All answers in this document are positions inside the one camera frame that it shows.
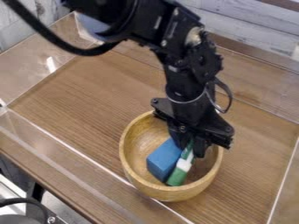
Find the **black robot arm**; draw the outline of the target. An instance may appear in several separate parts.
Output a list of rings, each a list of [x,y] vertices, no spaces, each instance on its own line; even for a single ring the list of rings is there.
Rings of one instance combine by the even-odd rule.
[[[230,148],[236,130],[222,118],[230,107],[217,103],[217,89],[232,95],[218,78],[224,57],[202,18],[174,0],[62,0],[78,12],[94,38],[107,44],[135,41],[154,52],[163,65],[165,98],[154,98],[155,115],[167,123],[180,148],[198,158],[214,145]]]

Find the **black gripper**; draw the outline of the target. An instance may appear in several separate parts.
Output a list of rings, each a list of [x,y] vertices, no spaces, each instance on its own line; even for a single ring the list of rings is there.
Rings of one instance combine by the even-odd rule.
[[[193,152],[205,158],[213,144],[229,149],[236,130],[221,116],[229,109],[217,104],[216,87],[205,87],[201,92],[185,95],[166,88],[166,97],[151,101],[155,115],[167,123],[176,145],[184,150],[194,141]]]

